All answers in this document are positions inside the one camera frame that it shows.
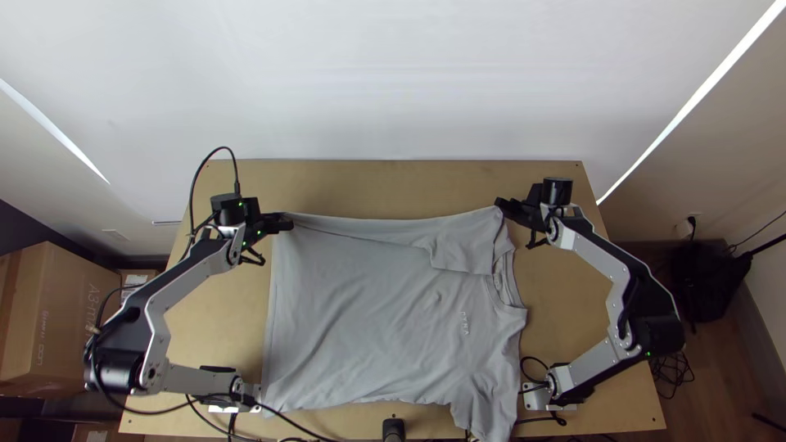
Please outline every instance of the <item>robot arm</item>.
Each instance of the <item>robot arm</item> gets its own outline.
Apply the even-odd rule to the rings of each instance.
[[[648,267],[594,232],[577,205],[570,203],[572,181],[547,178],[534,184],[525,201],[497,198],[506,218],[532,230],[531,249],[550,244],[572,250],[612,281],[606,299],[606,336],[570,363],[556,363],[523,395],[531,410],[574,408],[598,383],[650,357],[684,345],[680,317],[671,294]],[[210,199],[217,238],[202,237],[188,255],[136,290],[85,346],[86,388],[131,395],[161,391],[202,397],[213,412],[259,412],[262,386],[246,384],[234,368],[182,367],[169,362],[170,333],[164,314],[208,277],[241,263],[264,264],[251,249],[262,237],[291,230],[282,214],[261,214],[256,198],[237,193]],[[535,241],[537,232],[546,238]],[[244,256],[248,252],[256,260]]]
[[[571,204],[572,180],[546,178],[533,184],[525,201],[497,198],[505,217],[531,229],[528,249],[550,244],[571,250],[612,282],[606,298],[606,336],[570,363],[555,363],[542,382],[524,385],[529,410],[575,409],[594,387],[639,361],[671,354],[684,346],[674,299],[646,264],[594,231],[578,205]],[[546,238],[535,241],[535,233]]]
[[[154,395],[160,391],[196,397],[218,406],[211,411],[259,412],[261,387],[243,382],[234,368],[182,367],[169,362],[171,337],[164,314],[208,277],[225,273],[241,263],[263,265],[251,249],[263,237],[291,230],[282,214],[261,214],[256,198],[230,193],[210,199],[217,238],[202,237],[188,255],[145,286],[136,290],[85,346],[85,387],[127,395]],[[243,255],[252,254],[256,259]]]

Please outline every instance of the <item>ceiling light strip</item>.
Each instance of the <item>ceiling light strip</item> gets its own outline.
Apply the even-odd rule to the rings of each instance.
[[[649,145],[646,151],[636,160],[636,162],[625,172],[620,179],[617,180],[607,191],[603,194],[598,200],[595,202],[596,204],[600,204],[608,198],[609,195],[614,192],[614,190],[620,186],[620,184],[625,181],[628,176],[633,173],[633,171],[639,167],[639,165],[649,156],[649,154],[653,153],[656,147],[658,147],[661,142],[669,136],[672,130],[677,127],[678,124],[682,122],[682,120],[687,116],[690,111],[696,107],[696,105],[715,87],[715,85],[720,81],[726,72],[729,72],[731,66],[739,60],[741,56],[748,50],[753,42],[755,42],[759,36],[767,29],[768,26],[775,20],[775,18],[784,10],[786,7],[786,0],[775,0],[775,2],[770,5],[770,7],[765,11],[764,15],[761,16],[759,21],[756,22],[755,25],[748,31],[747,34],[743,37],[742,40],[737,43],[737,46],[731,50],[728,56],[721,62],[721,64],[715,69],[712,74],[702,83],[701,86],[698,87],[696,92],[693,96],[682,106],[677,115],[675,115],[674,119],[663,129],[660,135],[655,138],[652,144]]]
[[[25,98],[22,94],[18,93],[16,89],[12,88],[10,84],[6,83],[2,79],[0,79],[0,90],[6,93],[16,104],[18,104],[25,112],[28,113],[33,120],[36,120],[38,124],[47,130],[54,138],[57,139],[66,149],[68,149],[72,154],[74,154],[80,161],[85,163],[90,170],[96,173],[102,180],[106,181],[109,184],[109,180],[98,170],[95,164],[79,149],[74,142],[72,142],[64,133],[61,131],[46,115],[43,114],[42,111],[38,109],[33,103],[31,103],[27,98]]]

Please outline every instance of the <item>gray t-shirt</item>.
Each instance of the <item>gray t-shirt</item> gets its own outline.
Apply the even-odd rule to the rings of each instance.
[[[434,219],[288,214],[273,238],[263,401],[449,404],[457,426],[508,440],[526,309],[496,207]]]

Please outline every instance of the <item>wooden table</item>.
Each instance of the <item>wooden table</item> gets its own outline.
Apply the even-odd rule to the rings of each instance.
[[[579,204],[596,231],[606,235],[584,167],[574,161],[268,161],[238,162],[242,192],[257,196],[265,211],[292,211],[376,219],[420,219],[486,207],[497,196],[523,199],[543,177],[573,178],[573,202]],[[194,193],[197,222],[210,213],[210,196],[231,192],[231,163],[211,161]],[[527,250],[529,231],[508,223],[520,247],[514,267],[522,300],[530,308],[522,332],[522,355],[546,363],[567,362],[597,343],[608,324],[604,301],[608,280],[580,258],[563,250]],[[169,257],[179,258],[186,245],[187,216]],[[256,249],[270,259],[271,241]],[[270,266],[242,265],[211,277],[166,316],[173,363],[239,369],[247,382],[260,379],[264,325],[268,314]],[[182,403],[182,395],[129,398],[129,406],[160,409]],[[458,439],[448,408],[400,402],[349,404],[317,411],[288,413],[300,424],[334,439],[379,439],[382,420],[395,414],[406,421],[411,439]],[[646,363],[600,385],[577,412],[561,413],[568,425],[533,422],[517,426],[514,435],[565,435],[657,430],[666,427]],[[543,416],[525,412],[520,418]],[[225,428],[228,415],[210,415]],[[151,435],[221,436],[184,408],[162,416],[125,413],[120,430]],[[277,418],[242,414],[237,431],[281,439],[305,436]]]

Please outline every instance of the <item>cable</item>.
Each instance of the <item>cable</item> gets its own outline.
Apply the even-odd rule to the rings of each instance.
[[[268,410],[269,412],[275,414],[277,417],[280,417],[283,421],[285,421],[289,425],[294,426],[298,430],[303,431],[304,433],[306,433],[307,435],[309,435],[311,437],[314,437],[315,439],[323,440],[324,442],[340,442],[339,440],[330,439],[329,437],[325,437],[325,436],[320,435],[318,433],[314,433],[313,431],[309,430],[308,428],[305,428],[305,427],[301,426],[300,424],[298,424],[297,422],[291,420],[289,417],[284,416],[281,412],[279,412],[275,408],[270,408],[270,407],[268,407],[265,404],[257,402],[256,400],[254,400],[254,404],[256,404],[256,405],[262,407],[263,409]]]
[[[525,393],[529,393],[530,391],[540,390],[544,388],[549,388],[549,384],[540,384],[539,386],[536,387],[528,388],[526,390],[521,390],[518,392],[518,394],[523,395]]]
[[[764,225],[764,226],[762,226],[760,229],[756,230],[756,231],[755,231],[755,232],[754,232],[754,233],[753,233],[751,236],[749,236],[749,237],[747,237],[747,238],[743,239],[743,240],[742,240],[742,241],[740,241],[740,242],[737,242],[737,243],[735,243],[735,244],[732,244],[731,246],[728,246],[728,247],[726,247],[726,249],[727,249],[727,250],[729,250],[729,254],[730,254],[730,255],[731,255],[731,254],[733,254],[735,251],[737,251],[737,247],[739,247],[739,246],[741,246],[742,244],[744,244],[744,243],[748,242],[748,240],[749,240],[749,239],[751,239],[751,238],[753,238],[754,236],[756,236],[756,235],[758,235],[759,233],[761,233],[761,231],[763,231],[764,229],[768,228],[768,227],[769,227],[769,226],[770,226],[772,223],[774,223],[775,221],[777,221],[777,220],[781,219],[781,218],[782,218],[784,215],[786,215],[786,210],[784,210],[783,212],[781,212],[781,213],[780,213],[780,215],[778,215],[778,216],[774,217],[773,219],[771,219],[769,223],[765,224],[765,225]]]
[[[114,289],[113,291],[110,291],[109,293],[107,293],[107,294],[104,296],[104,299],[101,301],[101,304],[98,306],[98,311],[96,312],[96,322],[95,322],[95,324],[94,324],[93,326],[94,326],[94,327],[95,327],[97,330],[100,330],[100,327],[101,327],[101,318],[104,316],[104,308],[106,307],[106,302],[107,302],[107,301],[109,301],[109,298],[111,298],[111,297],[112,297],[112,295],[114,295],[114,294],[115,294],[115,293],[117,293],[118,291],[122,291],[122,290],[124,290],[124,289],[139,288],[139,287],[141,287],[141,286],[144,286],[144,284],[135,284],[135,285],[132,285],[132,286],[122,286],[122,287],[117,287],[117,288],[116,288],[116,289]]]
[[[225,393],[222,393],[222,394],[217,394],[217,395],[210,395],[210,396],[229,396],[229,395],[227,395],[227,394],[225,394]],[[203,421],[206,421],[205,417],[204,417],[204,416],[202,416],[202,415],[201,415],[201,414],[200,414],[200,413],[199,413],[199,412],[196,410],[196,408],[193,406],[193,404],[192,404],[192,403],[193,403],[193,401],[191,401],[190,399],[191,399],[191,397],[190,397],[190,396],[188,396],[188,395],[186,395],[186,400],[188,401],[188,402],[187,402],[187,404],[191,404],[191,408],[192,408],[193,410],[195,410],[196,414],[198,414],[198,415],[199,415],[199,416],[202,418],[202,420],[203,420]],[[298,430],[300,430],[300,431],[303,431],[304,433],[306,433],[307,435],[309,435],[309,436],[311,436],[311,437],[313,437],[313,438],[315,438],[315,439],[318,439],[318,440],[323,440],[324,442],[340,442],[339,440],[331,439],[331,438],[329,438],[329,437],[326,437],[326,436],[320,435],[319,433],[315,433],[315,432],[313,432],[313,431],[309,430],[308,428],[305,428],[304,426],[300,425],[299,423],[297,423],[297,422],[295,422],[295,421],[291,420],[289,417],[286,417],[286,416],[284,416],[284,415],[283,415],[283,413],[279,412],[279,411],[278,411],[278,410],[276,410],[275,408],[270,408],[269,406],[267,406],[267,405],[265,405],[265,404],[262,404],[261,402],[257,402],[255,399],[251,399],[251,400],[253,400],[253,402],[254,402],[254,405],[257,405],[257,406],[259,406],[259,407],[261,407],[261,408],[263,408],[263,409],[265,409],[265,410],[267,410],[267,411],[271,412],[272,414],[276,415],[276,417],[279,417],[279,418],[281,418],[283,421],[285,421],[285,422],[286,422],[286,423],[288,423],[289,425],[291,425],[291,426],[294,426],[296,429],[298,429]],[[214,428],[217,428],[217,429],[218,429],[218,430],[219,430],[221,433],[224,433],[224,434],[226,434],[226,433],[227,433],[227,431],[225,431],[224,429],[214,426],[214,425],[212,424],[212,422],[210,423],[210,426],[213,426]]]
[[[522,370],[522,374],[524,375],[525,378],[527,378],[530,382],[534,382],[535,384],[540,384],[540,385],[546,385],[547,386],[549,384],[547,381],[538,381],[537,379],[534,379],[533,377],[531,377],[530,375],[528,375],[526,373],[526,370],[524,369],[524,362],[526,362],[526,361],[535,361],[535,362],[539,363],[541,366],[543,366],[543,368],[545,368],[546,371],[549,370],[549,366],[546,365],[545,362],[543,362],[540,359],[536,358],[535,356],[524,356],[518,362],[518,367]]]
[[[227,425],[227,442],[232,442],[232,436],[235,434],[235,421],[237,420],[237,413],[232,413],[229,417],[229,425]]]
[[[691,215],[687,218],[687,220],[692,227],[690,229],[690,242],[693,242],[693,239],[696,237],[696,217]]]
[[[559,426],[566,426],[567,421],[560,416],[557,416],[557,412],[551,412],[551,416],[549,417],[531,417],[529,419],[517,419],[513,426],[526,424],[530,422],[542,422],[542,421],[555,421]]]
[[[688,357],[681,351],[660,358],[650,359],[649,367],[655,382],[661,381],[665,382],[667,385],[673,386],[671,393],[665,395],[659,389],[656,389],[658,395],[666,400],[674,398],[678,387],[682,386],[684,383],[693,382],[696,379],[696,375],[693,373],[693,369],[688,362]]]
[[[204,160],[199,164],[199,167],[196,168],[196,173],[194,174],[194,179],[191,181],[191,190],[188,192],[188,222],[189,222],[189,229],[188,231],[191,233],[191,238],[188,241],[188,246],[186,246],[186,250],[183,252],[183,256],[180,260],[186,257],[188,254],[188,250],[191,249],[191,246],[194,244],[194,187],[197,184],[197,178],[199,178],[199,173],[202,171],[202,168],[205,167],[207,161],[211,158],[211,156],[215,155],[218,151],[228,151],[229,155],[232,157],[232,167],[235,170],[235,193],[240,195],[240,179],[237,175],[237,161],[235,160],[235,152],[232,151],[229,147],[221,146],[216,147],[209,154],[205,157]]]
[[[252,439],[252,438],[250,438],[250,437],[245,437],[245,436],[241,436],[241,435],[236,435],[236,434],[233,434],[233,432],[232,432],[232,433],[230,433],[229,431],[226,431],[224,428],[221,428],[220,426],[217,426],[217,425],[215,425],[215,424],[214,424],[213,422],[211,422],[211,421],[210,421],[210,420],[209,420],[207,417],[203,416],[203,415],[202,415],[202,413],[199,413],[199,410],[197,410],[197,407],[194,407],[194,401],[192,401],[192,400],[191,400],[191,397],[190,397],[189,395],[186,395],[186,405],[187,405],[187,406],[189,406],[189,407],[191,407],[191,410],[193,410],[193,412],[194,412],[194,413],[195,413],[195,414],[196,414],[196,415],[197,415],[197,416],[198,416],[198,417],[199,417],[199,418],[200,418],[200,419],[201,419],[201,420],[202,420],[204,423],[206,423],[207,425],[211,426],[211,427],[212,427],[214,430],[218,431],[219,433],[222,433],[223,435],[226,435],[228,440],[230,440],[230,441],[231,441],[232,439],[236,439],[236,440],[243,440],[243,441],[245,441],[245,442],[260,442],[260,440],[259,440],[259,439]]]

